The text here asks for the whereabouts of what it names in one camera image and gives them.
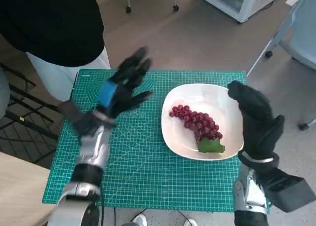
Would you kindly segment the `black left robot hand blue tape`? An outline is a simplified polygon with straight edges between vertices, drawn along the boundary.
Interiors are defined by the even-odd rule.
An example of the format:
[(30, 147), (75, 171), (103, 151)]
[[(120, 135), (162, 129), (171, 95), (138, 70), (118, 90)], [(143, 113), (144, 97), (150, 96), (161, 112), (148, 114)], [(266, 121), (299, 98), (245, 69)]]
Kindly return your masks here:
[(142, 84), (151, 67), (151, 59), (146, 58), (147, 48), (139, 48), (126, 58), (100, 89), (96, 110), (115, 119), (121, 113), (138, 108), (151, 98), (152, 91), (133, 95), (134, 90)]

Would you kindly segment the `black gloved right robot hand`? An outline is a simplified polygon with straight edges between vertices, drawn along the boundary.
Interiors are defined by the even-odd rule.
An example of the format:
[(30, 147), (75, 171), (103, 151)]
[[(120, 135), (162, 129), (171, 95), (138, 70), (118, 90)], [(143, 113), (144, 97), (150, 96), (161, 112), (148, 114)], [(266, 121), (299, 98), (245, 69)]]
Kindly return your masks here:
[(255, 160), (272, 157), (284, 131), (285, 117), (274, 117), (266, 96), (239, 81), (228, 84), (228, 95), (238, 102), (242, 114), (243, 150)]

